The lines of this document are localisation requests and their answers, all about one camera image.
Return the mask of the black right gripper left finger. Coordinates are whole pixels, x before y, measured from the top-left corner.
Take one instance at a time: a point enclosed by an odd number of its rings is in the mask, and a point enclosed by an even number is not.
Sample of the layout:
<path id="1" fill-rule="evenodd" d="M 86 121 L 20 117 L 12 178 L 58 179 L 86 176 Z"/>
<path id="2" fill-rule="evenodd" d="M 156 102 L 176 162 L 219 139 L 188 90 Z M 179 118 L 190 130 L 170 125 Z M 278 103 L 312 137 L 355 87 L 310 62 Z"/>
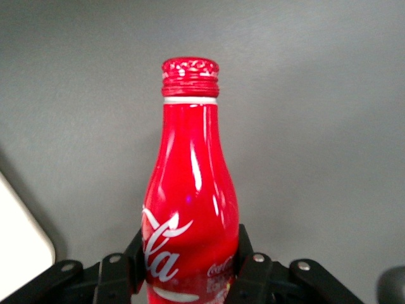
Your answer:
<path id="1" fill-rule="evenodd" d="M 131 303 L 146 278 L 139 231 L 123 253 L 84 268 L 62 260 L 11 293 L 1 303 Z"/>

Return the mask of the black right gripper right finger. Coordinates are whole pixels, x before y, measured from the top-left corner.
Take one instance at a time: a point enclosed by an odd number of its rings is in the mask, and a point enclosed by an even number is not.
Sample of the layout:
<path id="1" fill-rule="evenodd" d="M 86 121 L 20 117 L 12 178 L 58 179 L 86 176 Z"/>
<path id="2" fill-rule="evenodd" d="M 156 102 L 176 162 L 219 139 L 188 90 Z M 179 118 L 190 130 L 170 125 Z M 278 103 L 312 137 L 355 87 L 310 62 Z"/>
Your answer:
<path id="1" fill-rule="evenodd" d="M 252 248 L 239 225 L 237 278 L 233 303 L 361 303 L 362 301 L 318 262 L 300 258 L 288 267 Z"/>

